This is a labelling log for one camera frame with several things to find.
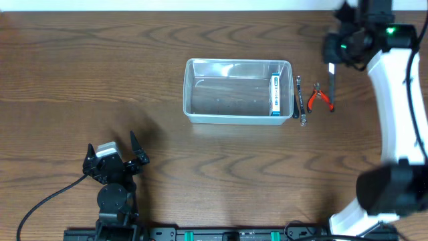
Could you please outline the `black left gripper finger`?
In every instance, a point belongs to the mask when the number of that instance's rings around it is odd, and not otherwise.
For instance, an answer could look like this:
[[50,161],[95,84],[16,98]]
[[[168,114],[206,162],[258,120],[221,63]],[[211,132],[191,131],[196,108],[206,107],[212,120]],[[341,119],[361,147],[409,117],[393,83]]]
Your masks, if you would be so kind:
[[141,165],[146,165],[150,163],[150,159],[144,149],[140,146],[140,143],[138,142],[136,135],[133,131],[130,131],[130,141],[132,146],[132,152],[136,156],[136,159]]
[[93,145],[91,143],[88,144],[88,150],[86,153],[86,159],[93,159],[96,158],[96,152],[93,148]]

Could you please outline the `small black claw hammer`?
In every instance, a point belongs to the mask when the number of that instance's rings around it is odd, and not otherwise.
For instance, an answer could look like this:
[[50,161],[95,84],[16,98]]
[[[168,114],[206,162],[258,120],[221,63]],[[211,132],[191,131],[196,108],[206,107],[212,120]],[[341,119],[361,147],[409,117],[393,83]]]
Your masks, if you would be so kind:
[[334,105],[335,98],[335,64],[328,64],[330,103]]

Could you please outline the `orange black cutting pliers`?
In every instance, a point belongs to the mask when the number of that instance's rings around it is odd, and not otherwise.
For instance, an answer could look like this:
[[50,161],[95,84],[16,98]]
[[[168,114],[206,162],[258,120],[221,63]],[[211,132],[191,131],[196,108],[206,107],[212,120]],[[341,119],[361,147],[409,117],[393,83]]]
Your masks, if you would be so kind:
[[312,95],[310,96],[307,102],[308,113],[312,112],[313,103],[317,98],[323,100],[328,105],[330,112],[335,111],[334,104],[332,103],[330,98],[320,89],[320,84],[317,82],[316,84],[314,84]]

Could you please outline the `blue white screwdriver box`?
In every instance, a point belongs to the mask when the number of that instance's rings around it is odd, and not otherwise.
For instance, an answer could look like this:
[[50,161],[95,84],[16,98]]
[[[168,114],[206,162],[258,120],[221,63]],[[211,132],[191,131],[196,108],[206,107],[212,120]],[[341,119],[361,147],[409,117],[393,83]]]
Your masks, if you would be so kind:
[[280,74],[273,73],[270,78],[270,116],[280,116]]

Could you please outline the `silver ring wrench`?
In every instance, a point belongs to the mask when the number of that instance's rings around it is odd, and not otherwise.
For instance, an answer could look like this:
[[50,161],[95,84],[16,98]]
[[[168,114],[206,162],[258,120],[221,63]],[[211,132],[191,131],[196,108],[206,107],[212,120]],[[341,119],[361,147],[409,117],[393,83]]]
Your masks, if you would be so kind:
[[296,87],[298,91],[299,106],[300,106],[300,123],[302,126],[307,125],[307,118],[304,108],[304,100],[302,98],[301,77],[296,76]]

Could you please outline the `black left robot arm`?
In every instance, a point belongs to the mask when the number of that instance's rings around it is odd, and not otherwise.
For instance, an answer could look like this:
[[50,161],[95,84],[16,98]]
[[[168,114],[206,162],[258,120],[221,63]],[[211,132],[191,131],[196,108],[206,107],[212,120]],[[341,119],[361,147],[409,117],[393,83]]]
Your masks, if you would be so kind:
[[142,166],[150,163],[150,159],[133,131],[130,131],[130,142],[135,155],[130,161],[122,160],[114,142],[97,149],[88,145],[83,174],[103,185],[97,196],[100,211],[95,240],[138,241],[145,237],[144,228],[137,223],[139,213],[133,177],[142,172]]

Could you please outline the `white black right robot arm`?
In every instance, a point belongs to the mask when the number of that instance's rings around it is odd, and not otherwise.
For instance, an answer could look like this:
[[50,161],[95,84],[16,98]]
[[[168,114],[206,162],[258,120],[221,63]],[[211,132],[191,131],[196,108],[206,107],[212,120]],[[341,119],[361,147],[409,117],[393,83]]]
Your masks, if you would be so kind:
[[328,221],[331,240],[394,240],[387,224],[427,210],[427,114],[419,81],[425,30],[397,23],[391,0],[343,3],[324,39],[331,72],[366,71],[381,124],[381,165],[358,176],[356,197]]

